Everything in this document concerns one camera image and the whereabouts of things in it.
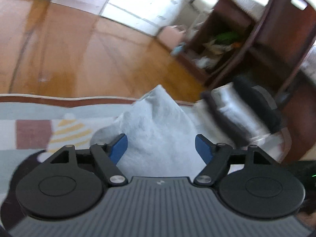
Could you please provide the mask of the light grey sweatshirt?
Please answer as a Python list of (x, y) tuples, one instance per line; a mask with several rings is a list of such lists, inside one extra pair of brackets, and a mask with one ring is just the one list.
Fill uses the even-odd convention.
[(189, 177), (205, 167), (195, 148), (198, 131), (191, 118), (158, 85), (111, 125), (94, 133), (90, 144), (127, 136), (127, 151), (117, 167), (132, 177)]

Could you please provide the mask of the patterned pastel floor rug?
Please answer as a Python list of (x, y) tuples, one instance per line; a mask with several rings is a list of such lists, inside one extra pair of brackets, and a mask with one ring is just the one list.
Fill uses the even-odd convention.
[[(57, 99), (45, 96), (3, 96), (1, 102), (1, 199), (12, 175), (26, 162), (25, 170), (45, 161), (64, 145), (89, 148), (96, 131), (111, 125), (131, 108), (134, 99), (97, 97)], [(194, 104), (176, 102), (191, 118), (198, 134), (217, 139), (205, 127)]]

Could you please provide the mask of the dark wooden shelf cabinet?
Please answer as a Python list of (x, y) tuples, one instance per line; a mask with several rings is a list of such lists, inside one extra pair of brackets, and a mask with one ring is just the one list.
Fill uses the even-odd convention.
[[(208, 71), (199, 69), (196, 59), (206, 52), (205, 43), (225, 31), (239, 34), (239, 46), (222, 64)], [(290, 163), (315, 144), (315, 84), (302, 70), (314, 41), (315, 8), (307, 0), (269, 0), (258, 20), (233, 0), (218, 0), (177, 58), (209, 89), (238, 75), (267, 88), (290, 132), (292, 144), (284, 159)]]

